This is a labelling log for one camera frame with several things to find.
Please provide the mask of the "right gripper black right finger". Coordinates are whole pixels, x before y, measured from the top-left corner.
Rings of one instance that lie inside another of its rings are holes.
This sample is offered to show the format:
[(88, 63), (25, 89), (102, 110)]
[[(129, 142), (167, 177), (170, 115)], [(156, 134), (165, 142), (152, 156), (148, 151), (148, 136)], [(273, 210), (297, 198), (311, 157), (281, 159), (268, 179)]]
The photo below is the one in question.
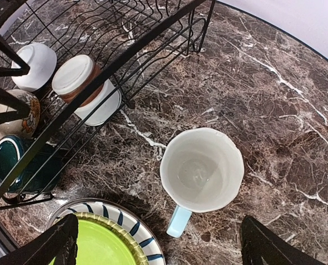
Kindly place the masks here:
[(244, 217), (240, 241), (243, 264), (322, 264), (286, 243), (253, 216)]

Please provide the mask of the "white bowl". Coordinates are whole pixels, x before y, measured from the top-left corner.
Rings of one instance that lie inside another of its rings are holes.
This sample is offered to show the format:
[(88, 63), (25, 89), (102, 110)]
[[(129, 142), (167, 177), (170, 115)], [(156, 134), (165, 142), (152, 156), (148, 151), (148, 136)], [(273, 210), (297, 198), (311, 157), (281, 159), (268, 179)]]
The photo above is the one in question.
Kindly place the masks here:
[(56, 52), (42, 43), (31, 43), (17, 51), (30, 70), (27, 75), (13, 76), (15, 85), (28, 92), (35, 92), (51, 78), (57, 64)]

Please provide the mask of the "light blue mug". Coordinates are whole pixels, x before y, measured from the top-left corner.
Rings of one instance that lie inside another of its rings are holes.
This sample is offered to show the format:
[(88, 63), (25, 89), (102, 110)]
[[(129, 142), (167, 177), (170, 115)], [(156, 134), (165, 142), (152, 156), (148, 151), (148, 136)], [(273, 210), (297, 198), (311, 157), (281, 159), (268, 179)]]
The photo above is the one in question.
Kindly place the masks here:
[(167, 234), (179, 238), (192, 213), (216, 211), (231, 203), (244, 174), (241, 151), (223, 132), (197, 128), (174, 137), (160, 163), (162, 186), (176, 203)]

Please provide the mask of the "blue striped white plate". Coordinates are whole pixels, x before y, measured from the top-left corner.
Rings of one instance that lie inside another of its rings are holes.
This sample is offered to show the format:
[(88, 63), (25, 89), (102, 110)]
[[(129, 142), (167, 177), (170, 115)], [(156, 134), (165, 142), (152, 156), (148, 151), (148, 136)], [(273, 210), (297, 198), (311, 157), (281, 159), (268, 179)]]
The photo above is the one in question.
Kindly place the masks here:
[[(73, 210), (73, 213), (77, 212), (80, 212), (79, 209), (76, 208), (76, 210)], [(64, 215), (67, 215), (65, 211), (61, 213), (61, 216), (58, 216), (56, 220)], [(131, 229), (126, 229), (125, 225), (120, 226), (129, 232), (129, 234), (139, 243), (147, 257), (149, 264), (166, 264), (163, 251), (157, 238), (143, 221), (130, 224)]]

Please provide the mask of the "woven yellow green plate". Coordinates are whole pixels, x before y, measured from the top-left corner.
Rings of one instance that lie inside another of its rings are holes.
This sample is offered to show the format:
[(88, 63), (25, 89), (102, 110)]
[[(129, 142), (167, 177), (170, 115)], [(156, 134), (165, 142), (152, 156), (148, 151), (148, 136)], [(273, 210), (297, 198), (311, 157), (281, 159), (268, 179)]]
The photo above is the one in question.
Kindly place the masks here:
[(111, 232), (115, 233), (129, 248), (133, 254), (136, 264), (149, 264), (146, 255), (139, 243), (120, 225), (110, 220), (109, 218), (93, 214), (93, 213), (73, 213), (77, 216), (77, 219), (93, 221), (96, 224), (100, 224), (108, 228)]

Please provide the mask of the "beige ribbed cup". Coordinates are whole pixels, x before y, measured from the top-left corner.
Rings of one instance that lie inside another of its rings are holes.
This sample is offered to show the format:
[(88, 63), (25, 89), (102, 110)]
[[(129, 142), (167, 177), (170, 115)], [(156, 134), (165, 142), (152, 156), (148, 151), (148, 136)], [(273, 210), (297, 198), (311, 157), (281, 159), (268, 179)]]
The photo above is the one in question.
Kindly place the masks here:
[(18, 111), (0, 103), (0, 139), (7, 135), (16, 135), (30, 139), (38, 127), (41, 107), (38, 98), (31, 92), (21, 89), (11, 89), (10, 95), (29, 107)]

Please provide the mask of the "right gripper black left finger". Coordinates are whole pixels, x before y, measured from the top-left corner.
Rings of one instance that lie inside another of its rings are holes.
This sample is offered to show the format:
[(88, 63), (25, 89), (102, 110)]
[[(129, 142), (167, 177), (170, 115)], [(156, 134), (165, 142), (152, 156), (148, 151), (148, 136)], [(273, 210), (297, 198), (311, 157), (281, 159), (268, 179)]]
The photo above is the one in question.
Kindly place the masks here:
[(0, 258), (0, 264), (76, 264), (78, 219), (68, 214), (25, 246)]

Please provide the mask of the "bright green plate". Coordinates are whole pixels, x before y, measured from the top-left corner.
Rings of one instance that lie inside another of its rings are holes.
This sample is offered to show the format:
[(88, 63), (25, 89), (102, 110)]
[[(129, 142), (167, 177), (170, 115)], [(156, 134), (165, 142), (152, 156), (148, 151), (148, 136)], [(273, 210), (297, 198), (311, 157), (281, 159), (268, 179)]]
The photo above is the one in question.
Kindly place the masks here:
[(76, 264), (136, 264), (125, 243), (108, 228), (78, 220)]

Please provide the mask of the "grey deer pattern plate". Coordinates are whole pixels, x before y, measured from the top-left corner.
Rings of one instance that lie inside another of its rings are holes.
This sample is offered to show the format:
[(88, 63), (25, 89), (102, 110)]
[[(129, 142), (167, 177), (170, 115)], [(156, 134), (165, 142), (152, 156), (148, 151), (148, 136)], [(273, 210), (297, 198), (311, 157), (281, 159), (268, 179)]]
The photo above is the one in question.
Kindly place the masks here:
[(141, 222), (141, 220), (131, 211), (122, 206), (104, 199), (82, 198), (71, 200), (60, 206), (49, 218), (45, 230), (48, 229), (58, 216), (64, 211), (66, 214), (73, 213), (73, 210), (79, 209), (80, 212), (91, 212), (103, 215), (113, 221), (117, 221), (119, 225), (125, 225), (126, 229), (131, 229), (130, 224)]

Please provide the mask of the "white cup with brown band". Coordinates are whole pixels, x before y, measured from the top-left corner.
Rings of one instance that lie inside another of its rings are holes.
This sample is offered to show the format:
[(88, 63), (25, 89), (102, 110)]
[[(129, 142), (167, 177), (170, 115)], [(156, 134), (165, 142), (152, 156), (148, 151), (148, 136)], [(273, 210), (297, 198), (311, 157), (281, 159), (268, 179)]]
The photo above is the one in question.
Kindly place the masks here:
[(88, 55), (77, 55), (57, 70), (51, 86), (65, 103), (70, 103), (100, 72), (100, 67)]

